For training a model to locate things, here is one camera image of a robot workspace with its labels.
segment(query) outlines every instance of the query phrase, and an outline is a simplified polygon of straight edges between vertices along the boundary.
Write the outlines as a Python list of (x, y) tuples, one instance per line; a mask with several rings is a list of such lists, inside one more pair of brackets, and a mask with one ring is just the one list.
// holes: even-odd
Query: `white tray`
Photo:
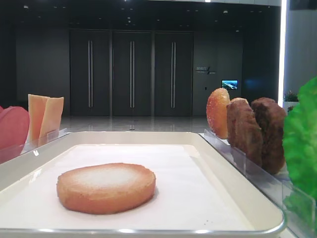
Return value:
[[(151, 169), (154, 199), (115, 215), (64, 209), (61, 173), (112, 162)], [(75, 132), (2, 164), (0, 175), (1, 238), (276, 238), (285, 228), (283, 212), (195, 133)]]

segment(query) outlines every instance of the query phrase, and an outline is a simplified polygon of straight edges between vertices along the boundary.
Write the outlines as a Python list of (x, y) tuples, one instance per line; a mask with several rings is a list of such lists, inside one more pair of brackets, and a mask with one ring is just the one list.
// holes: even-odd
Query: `wall sign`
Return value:
[(209, 66), (198, 66), (195, 68), (196, 73), (216, 74), (216, 71), (209, 71)]

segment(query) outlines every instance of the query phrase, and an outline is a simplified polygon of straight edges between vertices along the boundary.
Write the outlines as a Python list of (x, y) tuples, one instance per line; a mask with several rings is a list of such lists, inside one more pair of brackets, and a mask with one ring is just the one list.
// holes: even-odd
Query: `cheese slice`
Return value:
[(42, 121), (44, 117), (46, 102), (49, 97), (38, 96), (38, 95), (28, 95), (29, 99), (29, 115), (30, 115), (30, 131), (29, 139), (30, 141), (35, 141), (39, 139)]
[(63, 113), (64, 98), (48, 98), (42, 121), (39, 146), (48, 142), (47, 134), (59, 131), (61, 115)]

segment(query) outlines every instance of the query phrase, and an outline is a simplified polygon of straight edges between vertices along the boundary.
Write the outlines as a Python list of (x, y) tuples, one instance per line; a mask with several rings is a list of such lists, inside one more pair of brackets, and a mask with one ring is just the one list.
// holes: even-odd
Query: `potted plant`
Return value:
[(293, 110), (294, 106), (298, 104), (298, 97), (296, 93), (289, 91), (288, 93), (284, 94), (284, 102), (283, 102), (283, 109), (288, 114), (291, 110)]

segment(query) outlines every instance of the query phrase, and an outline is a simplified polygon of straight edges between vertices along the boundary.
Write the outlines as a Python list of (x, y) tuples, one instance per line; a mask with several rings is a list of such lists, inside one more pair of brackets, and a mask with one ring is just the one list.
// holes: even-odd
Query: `small screen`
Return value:
[(222, 88), (227, 90), (237, 90), (238, 89), (238, 80), (223, 80)]

